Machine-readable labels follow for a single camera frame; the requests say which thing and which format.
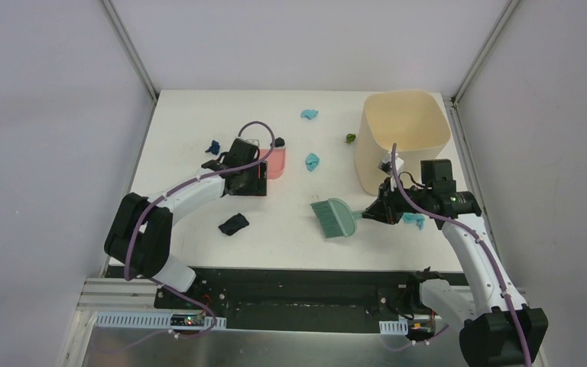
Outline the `pink plastic dustpan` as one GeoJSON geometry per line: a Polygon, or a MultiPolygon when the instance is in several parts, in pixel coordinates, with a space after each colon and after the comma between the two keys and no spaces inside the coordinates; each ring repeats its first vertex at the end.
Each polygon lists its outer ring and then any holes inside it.
{"type": "Polygon", "coordinates": [[[280,178],[286,167],[287,149],[285,147],[275,148],[266,159],[266,174],[268,180],[280,178]]]}

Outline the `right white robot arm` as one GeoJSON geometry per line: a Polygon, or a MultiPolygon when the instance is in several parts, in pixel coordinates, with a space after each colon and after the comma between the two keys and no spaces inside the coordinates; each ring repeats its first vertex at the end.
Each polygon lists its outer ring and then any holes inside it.
{"type": "Polygon", "coordinates": [[[394,225],[407,213],[434,220],[451,245],[468,282],[472,299],[461,296],[438,271],[413,273],[389,307],[410,319],[434,312],[458,334],[469,366],[531,366],[548,327],[540,308],[532,308],[511,282],[488,244],[482,209],[475,196],[459,191],[448,159],[421,161],[421,185],[401,183],[400,158],[383,159],[387,178],[364,218],[394,225]]]}

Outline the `green hand brush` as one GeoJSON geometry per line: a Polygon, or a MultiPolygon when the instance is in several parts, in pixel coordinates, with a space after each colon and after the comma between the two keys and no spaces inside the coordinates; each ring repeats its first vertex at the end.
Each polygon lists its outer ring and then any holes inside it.
{"type": "Polygon", "coordinates": [[[352,210],[339,198],[329,198],[311,203],[310,207],[318,220],[325,239],[350,237],[356,233],[357,221],[363,218],[365,210],[352,210]]]}

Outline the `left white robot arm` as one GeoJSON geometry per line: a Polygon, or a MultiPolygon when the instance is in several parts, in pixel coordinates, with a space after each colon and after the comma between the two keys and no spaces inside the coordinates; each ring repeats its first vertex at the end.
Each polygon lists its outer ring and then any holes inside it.
{"type": "Polygon", "coordinates": [[[207,161],[185,182],[162,192],[122,198],[104,251],[125,265],[126,277],[151,278],[174,289],[184,309],[197,307],[203,289],[196,272],[170,253],[173,227],[186,216],[224,196],[266,196],[267,157],[253,142],[236,138],[227,152],[207,161]]]}

